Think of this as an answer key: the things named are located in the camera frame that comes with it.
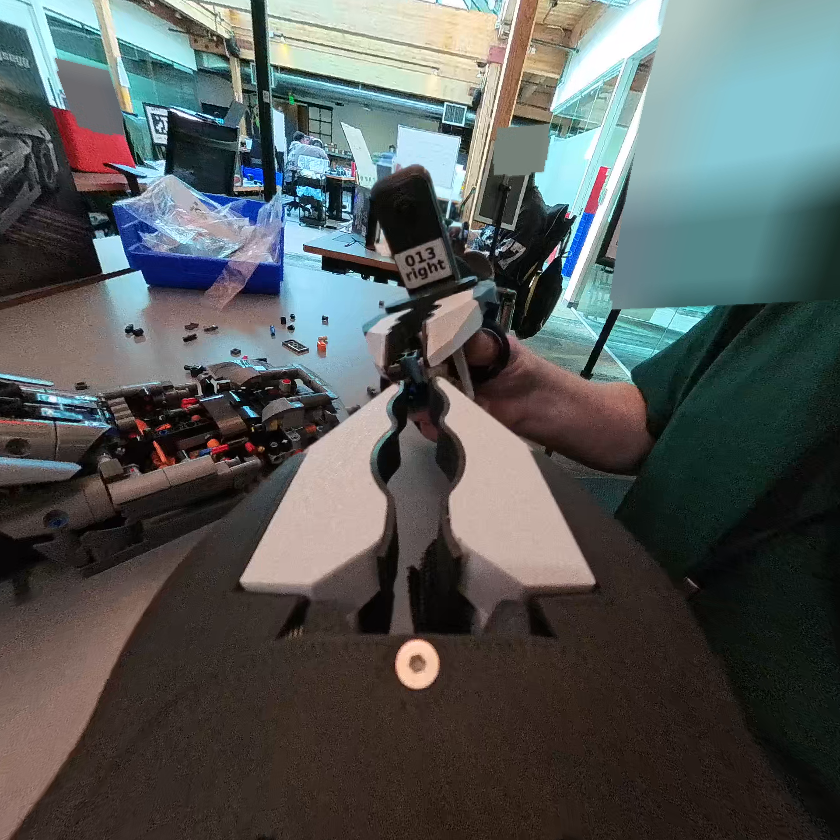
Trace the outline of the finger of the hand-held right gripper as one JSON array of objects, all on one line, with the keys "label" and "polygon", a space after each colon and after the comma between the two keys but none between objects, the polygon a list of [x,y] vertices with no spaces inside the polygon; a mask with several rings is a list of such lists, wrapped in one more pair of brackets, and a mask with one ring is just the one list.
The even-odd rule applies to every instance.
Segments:
[{"label": "finger of the hand-held right gripper", "polygon": [[428,368],[444,363],[477,333],[484,314],[475,290],[441,298],[423,322],[423,357]]},{"label": "finger of the hand-held right gripper", "polygon": [[402,359],[411,350],[408,310],[384,311],[364,324],[364,338],[375,368],[385,379],[407,379]]}]

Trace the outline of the grey lego car model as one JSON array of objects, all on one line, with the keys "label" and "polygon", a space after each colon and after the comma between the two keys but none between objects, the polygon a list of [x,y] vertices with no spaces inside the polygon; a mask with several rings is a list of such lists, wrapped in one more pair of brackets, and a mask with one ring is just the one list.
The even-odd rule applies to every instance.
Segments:
[{"label": "grey lego car model", "polygon": [[2,374],[2,582],[18,600],[38,564],[93,575],[215,522],[348,417],[299,364],[186,369],[100,393]]}]

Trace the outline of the scattered small lego pieces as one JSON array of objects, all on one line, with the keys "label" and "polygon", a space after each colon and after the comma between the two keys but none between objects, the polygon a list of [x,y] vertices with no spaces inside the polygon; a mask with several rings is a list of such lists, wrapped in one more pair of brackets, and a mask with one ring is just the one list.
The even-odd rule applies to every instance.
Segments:
[{"label": "scattered small lego pieces", "polygon": [[273,359],[317,354],[329,350],[329,336],[323,330],[302,331],[303,322],[293,318],[247,318],[241,324],[189,322],[182,329],[177,324],[131,322],[125,334],[136,343],[151,341],[167,359],[183,361],[255,360],[264,356]]}]

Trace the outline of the lego car set box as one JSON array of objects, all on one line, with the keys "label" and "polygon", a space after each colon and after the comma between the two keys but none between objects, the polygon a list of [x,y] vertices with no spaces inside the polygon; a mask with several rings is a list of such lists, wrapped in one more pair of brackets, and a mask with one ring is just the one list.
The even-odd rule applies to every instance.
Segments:
[{"label": "lego car set box", "polygon": [[26,28],[1,23],[1,298],[101,273]]}]

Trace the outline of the person's right hand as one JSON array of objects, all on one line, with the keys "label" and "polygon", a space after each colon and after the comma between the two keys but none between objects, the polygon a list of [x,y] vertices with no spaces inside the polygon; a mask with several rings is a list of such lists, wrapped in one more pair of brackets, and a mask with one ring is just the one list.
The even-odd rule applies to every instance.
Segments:
[{"label": "person's right hand", "polygon": [[532,444],[567,458],[585,456],[579,397],[587,381],[488,327],[464,351],[476,400],[490,415]]}]

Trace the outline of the dark cardboard box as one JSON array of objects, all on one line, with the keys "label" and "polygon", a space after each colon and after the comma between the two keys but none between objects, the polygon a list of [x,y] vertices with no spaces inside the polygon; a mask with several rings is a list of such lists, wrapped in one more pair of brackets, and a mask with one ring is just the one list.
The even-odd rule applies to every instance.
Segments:
[{"label": "dark cardboard box", "polygon": [[372,249],[379,227],[375,203],[371,199],[371,189],[355,185],[353,189],[353,210],[351,233],[367,248]]}]

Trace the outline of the brown background table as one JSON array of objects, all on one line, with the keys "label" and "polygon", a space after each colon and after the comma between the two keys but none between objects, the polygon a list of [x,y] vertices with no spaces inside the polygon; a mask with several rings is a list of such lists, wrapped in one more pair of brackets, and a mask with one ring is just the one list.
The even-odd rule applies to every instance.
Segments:
[{"label": "brown background table", "polygon": [[364,276],[398,277],[396,263],[389,255],[367,248],[362,238],[352,233],[331,230],[302,245],[304,253],[320,257],[321,268],[332,273],[358,273]]}]

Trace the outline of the tilted white board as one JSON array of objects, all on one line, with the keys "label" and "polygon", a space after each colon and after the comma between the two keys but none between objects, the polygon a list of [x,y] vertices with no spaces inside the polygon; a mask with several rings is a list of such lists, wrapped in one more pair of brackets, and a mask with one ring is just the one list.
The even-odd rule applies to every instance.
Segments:
[{"label": "tilted white board", "polygon": [[371,189],[378,179],[378,171],[362,131],[344,121],[340,125],[353,157],[356,182],[358,186]]}]

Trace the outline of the screen on tripod stand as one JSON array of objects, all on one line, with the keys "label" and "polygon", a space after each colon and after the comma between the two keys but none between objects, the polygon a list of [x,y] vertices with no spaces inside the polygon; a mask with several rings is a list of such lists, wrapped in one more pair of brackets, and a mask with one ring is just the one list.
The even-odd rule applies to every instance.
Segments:
[{"label": "screen on tripod stand", "polygon": [[530,175],[498,175],[490,169],[479,189],[473,222],[496,226],[500,218],[501,229],[513,231],[530,179]]}]

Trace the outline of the red and blue panel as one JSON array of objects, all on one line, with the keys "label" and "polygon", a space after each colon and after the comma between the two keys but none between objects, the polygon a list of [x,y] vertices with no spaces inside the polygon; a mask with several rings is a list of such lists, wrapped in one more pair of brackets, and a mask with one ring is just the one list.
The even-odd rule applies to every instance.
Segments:
[{"label": "red and blue panel", "polygon": [[576,264],[578,263],[585,241],[590,233],[596,211],[599,207],[603,188],[606,183],[606,178],[609,174],[610,168],[607,166],[599,167],[595,177],[590,195],[586,201],[583,212],[580,215],[579,222],[574,231],[568,252],[563,260],[562,275],[565,278],[572,278]]}]

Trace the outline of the black metal pole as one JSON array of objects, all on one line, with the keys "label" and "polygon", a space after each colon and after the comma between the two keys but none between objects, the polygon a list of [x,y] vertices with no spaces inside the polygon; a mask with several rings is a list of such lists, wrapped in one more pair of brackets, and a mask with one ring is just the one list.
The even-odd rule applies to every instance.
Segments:
[{"label": "black metal pole", "polygon": [[255,48],[261,168],[264,177],[264,197],[268,203],[277,194],[277,150],[271,105],[267,1],[250,1],[249,4]]}]

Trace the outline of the black mesh office chair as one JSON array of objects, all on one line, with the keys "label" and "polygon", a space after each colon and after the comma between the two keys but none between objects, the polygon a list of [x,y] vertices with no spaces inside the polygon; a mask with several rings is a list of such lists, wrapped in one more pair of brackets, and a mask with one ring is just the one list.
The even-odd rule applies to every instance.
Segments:
[{"label": "black mesh office chair", "polygon": [[173,175],[199,193],[234,195],[238,128],[169,108],[164,174]]}]

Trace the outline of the clear plastic bags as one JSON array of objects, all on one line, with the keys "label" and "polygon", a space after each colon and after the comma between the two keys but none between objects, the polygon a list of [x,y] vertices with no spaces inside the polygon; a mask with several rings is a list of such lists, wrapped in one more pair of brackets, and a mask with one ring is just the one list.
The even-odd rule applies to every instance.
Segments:
[{"label": "clear plastic bags", "polygon": [[272,247],[285,234],[285,209],[276,195],[270,202],[197,192],[173,175],[128,198],[128,207],[154,227],[143,241],[153,251],[225,258],[219,278],[203,294],[203,307],[221,311],[263,263],[277,263]]}]

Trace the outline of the red bag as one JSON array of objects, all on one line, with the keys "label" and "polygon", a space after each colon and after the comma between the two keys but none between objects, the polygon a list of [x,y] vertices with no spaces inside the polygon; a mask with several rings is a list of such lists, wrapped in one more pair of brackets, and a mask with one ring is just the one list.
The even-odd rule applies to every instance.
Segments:
[{"label": "red bag", "polygon": [[117,133],[86,129],[70,111],[61,108],[51,111],[72,171],[105,174],[110,172],[107,167],[110,163],[135,166],[124,129]]}]

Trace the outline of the slanted wooden post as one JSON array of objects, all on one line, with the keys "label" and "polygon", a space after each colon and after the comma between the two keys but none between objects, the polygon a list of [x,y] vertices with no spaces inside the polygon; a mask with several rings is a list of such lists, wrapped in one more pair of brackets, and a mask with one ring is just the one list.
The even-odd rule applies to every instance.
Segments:
[{"label": "slanted wooden post", "polygon": [[490,65],[486,90],[482,96],[473,133],[465,179],[462,218],[474,222],[480,203],[478,191],[490,147],[499,128],[507,127],[516,107],[524,62],[530,48],[538,11],[538,1],[517,1],[513,7],[511,26],[500,65]]}]

